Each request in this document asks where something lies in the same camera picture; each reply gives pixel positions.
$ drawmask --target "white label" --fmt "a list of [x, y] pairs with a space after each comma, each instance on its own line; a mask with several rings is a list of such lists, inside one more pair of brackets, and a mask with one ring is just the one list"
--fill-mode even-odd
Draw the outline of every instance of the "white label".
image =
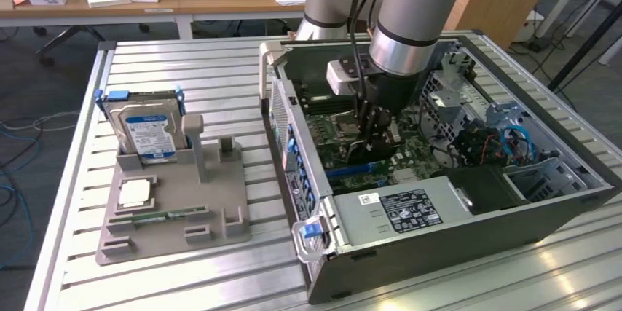
[[361, 195], [359, 195], [359, 201], [360, 201], [360, 205], [379, 203], [380, 202], [380, 196], [377, 195], [377, 193], [361, 194]]
[[168, 125], [165, 116], [128, 117], [125, 122], [136, 152], [141, 157], [157, 160], [173, 155], [173, 137], [164, 130]]
[[172, 12], [172, 9], [144, 9], [144, 12], [151, 12], [151, 13], [163, 13], [163, 12]]

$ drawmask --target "power supply label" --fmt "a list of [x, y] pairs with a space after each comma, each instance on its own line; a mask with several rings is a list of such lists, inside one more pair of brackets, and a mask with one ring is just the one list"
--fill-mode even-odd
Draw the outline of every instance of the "power supply label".
[[137, 154], [155, 162], [175, 154], [173, 137], [164, 130], [167, 116], [128, 117], [125, 122]]
[[397, 233], [443, 223], [423, 189], [380, 197], [380, 203]]

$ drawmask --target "blue cable on floor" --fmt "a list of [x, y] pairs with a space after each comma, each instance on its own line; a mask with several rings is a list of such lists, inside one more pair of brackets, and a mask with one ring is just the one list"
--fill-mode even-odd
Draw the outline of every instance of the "blue cable on floor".
[[25, 244], [25, 246], [21, 248], [21, 250], [10, 257], [9, 260], [4, 261], [1, 264], [0, 264], [0, 270], [4, 269], [9, 264], [12, 264], [16, 260], [18, 260], [22, 255], [25, 254], [25, 252], [28, 251], [28, 249], [30, 248], [30, 245], [32, 245], [32, 241], [33, 241], [33, 229], [32, 229], [32, 219], [30, 219], [30, 211], [28, 210], [28, 205], [26, 205], [26, 201], [24, 200], [21, 194], [17, 192], [16, 189], [13, 189], [10, 186], [4, 186], [4, 185], [0, 185], [0, 188], [2, 189], [8, 189], [9, 191], [12, 191], [12, 193], [16, 195], [17, 197], [17, 200], [20, 201], [21, 203], [21, 208], [22, 208], [22, 213], [26, 217], [26, 221], [28, 221], [28, 242]]
[[40, 151], [40, 147], [38, 147], [38, 141], [37, 139], [34, 138], [22, 138], [20, 136], [14, 136], [4, 131], [0, 130], [0, 135], [4, 135], [6, 138], [12, 138], [13, 140], [21, 140], [21, 141], [29, 141], [29, 142], [34, 142], [34, 152], [33, 154], [30, 155], [30, 158], [28, 159], [28, 161], [25, 161], [25, 163], [22, 163], [17, 168], [12, 169], [12, 170], [6, 170], [6, 171], [0, 171], [0, 175], [5, 175], [5, 174], [12, 174], [14, 173], [18, 169], [21, 169], [22, 167], [25, 167], [28, 164], [30, 164], [30, 162], [34, 160], [34, 158], [37, 157], [38, 155], [38, 151]]

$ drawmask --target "gray carpet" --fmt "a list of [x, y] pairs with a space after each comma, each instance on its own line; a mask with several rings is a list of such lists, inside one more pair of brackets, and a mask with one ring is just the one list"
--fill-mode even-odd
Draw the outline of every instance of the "gray carpet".
[[[543, 15], [552, 8], [554, 1], [540, 0], [538, 11]], [[559, 21], [564, 20], [570, 11], [582, 4], [582, 1], [571, 1], [564, 13], [559, 17]], [[544, 69], [551, 75], [562, 68], [587, 38], [590, 28], [594, 28], [602, 22], [608, 12], [607, 8], [599, 7], [574, 38], [563, 41], [566, 49], [556, 50], [544, 65]], [[149, 26], [152, 30], [148, 34], [143, 34], [137, 30], [136, 25], [106, 25], [98, 26], [97, 29], [108, 40], [116, 41], [177, 38], [173, 24], [156, 23], [149, 24]], [[203, 23], [199, 24], [199, 27], [213, 34], [225, 36], [231, 35], [233, 24], [224, 21], [221, 23]], [[29, 28], [21, 28], [13, 38], [0, 43], [0, 121], [17, 117], [40, 117], [58, 111], [72, 111], [80, 108], [97, 43], [86, 34], [78, 34], [73, 37], [50, 53], [50, 56], [56, 59], [56, 66], [53, 68], [41, 67], [33, 55], [33, 51], [61, 30], [62, 28], [48, 28], [48, 36], [40, 38], [32, 33]], [[8, 34], [12, 31], [13, 28], [5, 29]], [[280, 26], [271, 22], [269, 34], [276, 35], [279, 33]], [[244, 21], [241, 35], [264, 35], [263, 21]], [[591, 54], [586, 57], [584, 62], [579, 65], [579, 68], [598, 52], [608, 47], [619, 35], [622, 35], [622, 23], [618, 23], [607, 33]], [[519, 45], [514, 45], [512, 47], [520, 52], [526, 51]], [[542, 60], [547, 53], [548, 51], [546, 50], [538, 54], [532, 53], [532, 56], [538, 60]], [[514, 55], [514, 57], [528, 70], [536, 67], [527, 55]], [[611, 67], [600, 66], [598, 63], [592, 65], [576, 79], [575, 83], [566, 89], [566, 93], [576, 105], [580, 115], [606, 137], [618, 146], [622, 146], [622, 122], [615, 118], [616, 113], [610, 113], [611, 111], [622, 110], [622, 99], [619, 99], [619, 96], [622, 96], [622, 84], [619, 84], [620, 75], [618, 74], [618, 72], [622, 72], [622, 63], [615, 59], [611, 62]], [[546, 82], [542, 72], [538, 72], [536, 77]], [[73, 120], [74, 117], [66, 117], [54, 120], [48, 126], [66, 125]], [[24, 130], [14, 134], [28, 137], [36, 135], [33, 130]], [[72, 130], [45, 133], [41, 138], [41, 153], [38, 157], [22, 170], [14, 173], [20, 191], [30, 206], [34, 234], [30, 249], [14, 263], [17, 270], [0, 271], [0, 310], [20, 310], [22, 308], [32, 278], [32, 270], [28, 268], [36, 264], [37, 260], [72, 135]], [[26, 142], [24, 141], [0, 138], [0, 162], [6, 161], [25, 145]], [[17, 166], [26, 159], [28, 155], [21, 158], [21, 161], [13, 163], [12, 166]], [[1, 177], [0, 184], [6, 183]], [[5, 193], [0, 192], [0, 202], [4, 198]], [[10, 205], [0, 207], [0, 220], [8, 215], [9, 209]], [[0, 261], [6, 260], [26, 243], [25, 224], [22, 211], [18, 208], [9, 223], [0, 228]]]

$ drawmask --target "barcode sticker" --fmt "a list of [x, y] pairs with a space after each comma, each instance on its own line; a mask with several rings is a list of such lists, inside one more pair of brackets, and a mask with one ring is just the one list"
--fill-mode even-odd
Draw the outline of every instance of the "barcode sticker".
[[379, 203], [380, 202], [380, 196], [377, 195], [377, 193], [361, 194], [361, 195], [359, 195], [359, 201], [360, 201], [360, 205]]

